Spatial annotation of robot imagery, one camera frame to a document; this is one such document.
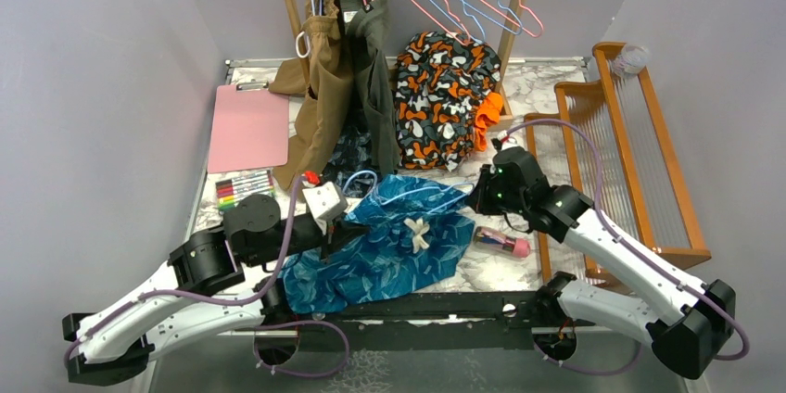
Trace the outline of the light blue wire hanger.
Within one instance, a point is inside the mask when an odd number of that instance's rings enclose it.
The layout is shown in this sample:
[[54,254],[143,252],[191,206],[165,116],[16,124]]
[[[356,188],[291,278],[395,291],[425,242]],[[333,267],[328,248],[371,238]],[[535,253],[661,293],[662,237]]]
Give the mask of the light blue wire hanger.
[[[348,190],[350,189],[350,187],[353,185],[353,183],[359,177],[362,177],[362,176],[368,176],[371,179],[371,181],[372,181],[372,184],[369,186],[369,188],[368,188],[368,190],[366,192],[366,196],[378,195],[379,194],[378,185],[380,185],[380,182],[382,181],[382,178],[380,177],[380,175],[376,171],[372,171],[372,170],[360,170],[360,171],[356,171],[356,172],[352,173],[347,178],[347,180],[344,182],[344,184],[341,186],[342,193],[345,195],[348,192]],[[415,187],[415,188],[410,189],[408,191],[399,192],[395,196],[392,196],[392,197],[388,197],[388,198],[380,197],[378,203],[381,206],[386,206],[386,205],[388,205],[388,204],[390,204],[390,203],[392,203],[394,201],[399,200],[400,198],[404,198],[406,196],[413,195],[413,194],[423,193],[423,192],[426,192],[426,191],[437,191],[440,194],[442,194],[442,193],[445,193],[445,192],[450,192],[450,191],[455,190],[456,191],[456,196],[454,198],[448,199],[447,201],[444,201],[440,205],[436,205],[436,206],[432,207],[430,210],[428,210],[426,212],[427,214],[436,214],[439,211],[441,211],[443,209],[446,209],[446,208],[449,208],[450,206],[453,206],[454,204],[458,203],[459,201],[461,201],[461,200],[463,200],[465,198],[468,198],[470,196],[470,193],[474,189],[476,189],[476,187],[477,187],[477,184],[470,183],[470,182],[458,182],[458,183],[449,184],[449,185],[444,185],[444,184],[440,184],[440,183],[431,184],[431,185],[423,184],[420,187]]]

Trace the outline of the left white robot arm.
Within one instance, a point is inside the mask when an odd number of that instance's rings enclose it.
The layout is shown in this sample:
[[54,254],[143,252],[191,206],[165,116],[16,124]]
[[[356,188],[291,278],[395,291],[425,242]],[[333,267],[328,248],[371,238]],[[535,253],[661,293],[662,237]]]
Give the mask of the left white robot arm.
[[100,312],[66,315],[64,356],[73,384],[108,387],[141,374],[147,365],[188,343],[223,332],[293,317],[284,284],[269,273],[239,293],[245,268],[304,256],[325,258],[368,232],[344,212],[323,229],[309,213],[283,219],[271,196],[252,195],[222,222],[193,233],[137,288]]

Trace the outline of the blue patterned shorts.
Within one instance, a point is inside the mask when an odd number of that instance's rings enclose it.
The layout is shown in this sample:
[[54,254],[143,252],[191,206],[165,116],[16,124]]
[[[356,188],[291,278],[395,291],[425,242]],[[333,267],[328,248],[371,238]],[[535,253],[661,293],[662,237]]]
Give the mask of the blue patterned shorts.
[[347,219],[370,227],[327,260],[317,251],[287,263],[279,278],[294,313],[334,313],[351,305],[400,298],[455,275],[475,229],[462,215],[465,199],[436,214],[426,212],[456,196],[426,191],[381,206],[380,197],[393,197],[423,184],[424,178],[388,175],[379,194],[364,197]]

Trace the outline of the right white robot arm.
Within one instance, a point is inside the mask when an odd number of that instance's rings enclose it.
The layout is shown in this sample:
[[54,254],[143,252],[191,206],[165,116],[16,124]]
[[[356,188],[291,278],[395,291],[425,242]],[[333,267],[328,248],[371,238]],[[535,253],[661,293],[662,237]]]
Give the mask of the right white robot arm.
[[467,204],[486,215],[516,214],[530,229],[580,251],[630,288],[632,296],[557,272],[531,311],[545,324],[567,319],[606,327],[649,347],[674,374],[699,378],[733,332],[736,292],[664,260],[616,225],[575,187],[553,185],[534,155],[504,148],[482,166]]

